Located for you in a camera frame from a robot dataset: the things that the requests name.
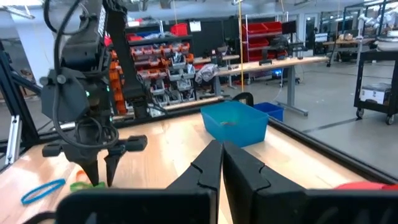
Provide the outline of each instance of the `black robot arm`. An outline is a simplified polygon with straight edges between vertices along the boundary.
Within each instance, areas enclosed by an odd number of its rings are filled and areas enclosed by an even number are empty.
[[[49,1],[45,2],[44,18],[48,27],[54,30],[48,20]],[[60,54],[61,37],[67,34],[64,30],[78,5],[83,8],[80,28],[72,33]],[[109,19],[108,15],[113,15],[116,19]],[[57,156],[64,152],[70,162],[83,168],[93,185],[99,182],[97,155],[100,150],[107,149],[109,152],[105,161],[110,186],[123,154],[126,151],[141,151],[147,142],[146,136],[130,136],[119,140],[118,130],[111,122],[108,91],[110,56],[104,45],[104,31],[106,25],[112,23],[121,29],[120,33],[124,33],[125,23],[117,18],[125,16],[126,10],[118,0],[104,3],[99,0],[81,3],[81,0],[76,0],[59,30],[55,30],[54,69],[47,77],[40,79],[43,85],[42,112],[53,120],[54,127],[63,140],[45,146],[43,156]],[[126,38],[123,40],[120,37],[118,41],[127,43]],[[131,56],[130,62],[124,63],[124,66],[127,66],[127,71],[129,66],[134,68]],[[125,94],[133,102],[136,117],[147,116],[145,87],[137,79],[135,70],[126,81],[129,91]],[[64,133],[59,122],[75,123],[73,135]]]

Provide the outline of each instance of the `wheel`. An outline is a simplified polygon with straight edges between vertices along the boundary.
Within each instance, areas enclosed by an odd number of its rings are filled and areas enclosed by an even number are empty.
[[[386,124],[387,125],[392,125],[394,123],[394,118],[395,118],[394,115],[392,115],[392,116],[387,115]]]
[[[362,119],[364,113],[365,113],[365,110],[364,110],[364,109],[358,108],[358,109],[356,110],[356,117],[359,118],[359,119]]]

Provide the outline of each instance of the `blue rubber band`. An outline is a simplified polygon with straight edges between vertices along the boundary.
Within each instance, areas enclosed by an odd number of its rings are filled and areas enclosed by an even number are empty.
[[[25,194],[25,195],[21,198],[21,202],[22,202],[23,205],[28,205],[28,204],[30,204],[30,203],[32,203],[32,202],[35,202],[35,201],[37,201],[37,200],[40,200],[40,199],[44,198],[45,196],[51,194],[52,192],[58,190],[60,187],[64,186],[65,183],[66,183],[66,180],[65,180],[65,179],[58,179],[58,180],[53,180],[53,181],[51,181],[51,182],[48,182],[48,183],[46,183],[46,184],[43,184],[43,185],[41,185],[40,187],[37,187],[37,188],[31,190],[30,192],[28,192],[27,194]],[[45,188],[47,188],[47,187],[51,187],[51,188],[48,189],[47,191],[45,191],[45,192],[39,194],[38,196],[29,198],[29,196],[31,196],[32,194],[34,194],[34,193],[36,193],[36,192],[38,192],[38,191],[40,191],[40,190],[42,190],[42,189],[45,189]]]

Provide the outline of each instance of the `gray floor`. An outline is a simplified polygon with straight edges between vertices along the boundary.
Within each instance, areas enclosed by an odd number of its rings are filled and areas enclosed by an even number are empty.
[[[389,62],[365,65],[363,83],[391,82],[393,64]],[[336,63],[327,68],[325,63],[297,67],[302,83],[296,86],[296,106],[309,110],[309,116],[285,111],[284,122],[352,156],[372,164],[391,175],[397,174],[398,150],[393,146],[398,132],[398,122],[387,126],[386,115],[366,111],[362,120],[356,121],[353,107],[357,67]],[[277,82],[257,80],[245,86],[254,95],[256,103],[284,101],[287,89],[280,90]],[[240,88],[225,92],[235,95]],[[27,102],[36,127],[46,131],[52,127],[48,118],[40,113],[40,100]],[[8,137],[9,112],[0,107],[0,139]]]

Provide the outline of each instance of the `black cable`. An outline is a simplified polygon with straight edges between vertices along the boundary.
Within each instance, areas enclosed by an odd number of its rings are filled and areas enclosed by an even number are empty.
[[[85,16],[88,16],[88,10],[87,8],[80,4],[81,8],[83,9],[83,13]],[[44,1],[44,8],[43,8],[43,12],[44,12],[44,22],[45,25],[47,25],[47,27],[54,33],[57,33],[58,30],[56,28],[54,28],[54,26],[51,24],[50,22],[50,0],[46,0]],[[86,19],[85,23],[76,31],[73,32],[64,32],[63,35],[75,35],[75,34],[79,34],[80,32],[82,32],[83,30],[85,30],[88,27],[88,22],[89,20]]]
[[[55,38],[55,43],[54,43],[54,70],[58,75],[62,74],[62,69],[60,65],[60,43],[61,43],[61,37],[64,33],[64,30],[69,23],[69,20],[73,14],[73,12],[76,10],[78,5],[80,4],[80,1],[82,0],[75,0],[73,3],[72,7],[68,10],[67,14],[63,18],[63,21],[61,23],[60,29],[57,32],[57,36]],[[54,103],[53,103],[53,108],[52,108],[52,115],[53,115],[53,123],[54,123],[54,128],[58,132],[58,134],[61,136],[61,138],[68,144],[83,148],[83,149],[104,149],[104,148],[109,148],[113,147],[118,141],[119,141],[119,132],[118,130],[114,127],[106,127],[106,129],[109,129],[111,133],[112,140],[110,142],[107,142],[106,144],[98,144],[98,145],[86,145],[86,144],[81,144],[78,143],[72,139],[70,139],[62,130],[59,122],[58,122],[58,108],[60,104],[60,86],[58,82],[55,84],[55,93],[54,93]],[[98,131],[102,132],[103,128],[99,127]]]

